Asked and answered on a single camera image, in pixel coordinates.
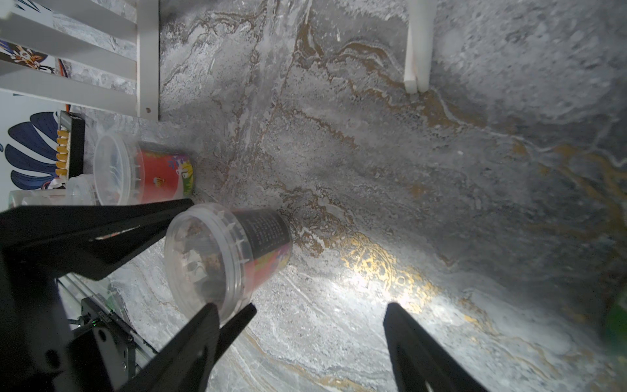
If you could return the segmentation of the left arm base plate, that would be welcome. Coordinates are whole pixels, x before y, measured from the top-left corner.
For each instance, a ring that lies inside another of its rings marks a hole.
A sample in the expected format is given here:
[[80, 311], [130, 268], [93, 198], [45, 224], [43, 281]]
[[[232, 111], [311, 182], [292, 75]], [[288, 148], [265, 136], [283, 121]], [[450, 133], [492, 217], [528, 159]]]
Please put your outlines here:
[[110, 279], [67, 274], [56, 285], [73, 333], [70, 362], [78, 367], [84, 390], [118, 391], [158, 354], [133, 328]]

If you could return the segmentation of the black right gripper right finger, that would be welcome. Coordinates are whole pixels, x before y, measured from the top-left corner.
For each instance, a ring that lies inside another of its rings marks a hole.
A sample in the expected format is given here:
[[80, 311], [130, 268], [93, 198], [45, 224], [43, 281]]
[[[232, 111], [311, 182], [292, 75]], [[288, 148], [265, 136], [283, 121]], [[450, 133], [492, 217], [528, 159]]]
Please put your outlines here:
[[400, 304], [387, 305], [383, 326], [398, 390], [486, 390]]

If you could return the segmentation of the clear seed container red label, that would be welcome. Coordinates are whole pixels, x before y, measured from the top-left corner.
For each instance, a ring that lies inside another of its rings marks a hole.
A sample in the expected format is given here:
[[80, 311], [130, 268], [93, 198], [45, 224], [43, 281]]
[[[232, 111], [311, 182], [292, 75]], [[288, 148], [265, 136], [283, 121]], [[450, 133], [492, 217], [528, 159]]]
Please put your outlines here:
[[269, 208], [196, 204], [171, 221], [164, 244], [167, 281], [181, 313], [192, 319], [212, 304], [222, 323], [248, 305], [291, 255], [288, 225]]

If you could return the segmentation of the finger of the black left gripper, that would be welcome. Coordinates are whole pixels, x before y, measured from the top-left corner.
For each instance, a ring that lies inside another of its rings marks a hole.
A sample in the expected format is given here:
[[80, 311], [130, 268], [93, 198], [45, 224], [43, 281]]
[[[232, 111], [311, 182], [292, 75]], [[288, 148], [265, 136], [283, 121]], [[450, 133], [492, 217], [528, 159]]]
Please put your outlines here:
[[1, 273], [104, 279], [163, 238], [190, 199], [131, 206], [23, 206], [1, 215]]

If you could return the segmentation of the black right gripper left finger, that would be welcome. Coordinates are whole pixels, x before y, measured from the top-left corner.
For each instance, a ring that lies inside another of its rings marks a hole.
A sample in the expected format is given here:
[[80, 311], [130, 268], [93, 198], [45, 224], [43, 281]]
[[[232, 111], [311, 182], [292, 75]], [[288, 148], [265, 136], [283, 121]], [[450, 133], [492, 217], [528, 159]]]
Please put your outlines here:
[[256, 316], [246, 305], [224, 326], [217, 307], [204, 305], [197, 315], [122, 391], [204, 391], [212, 369]]

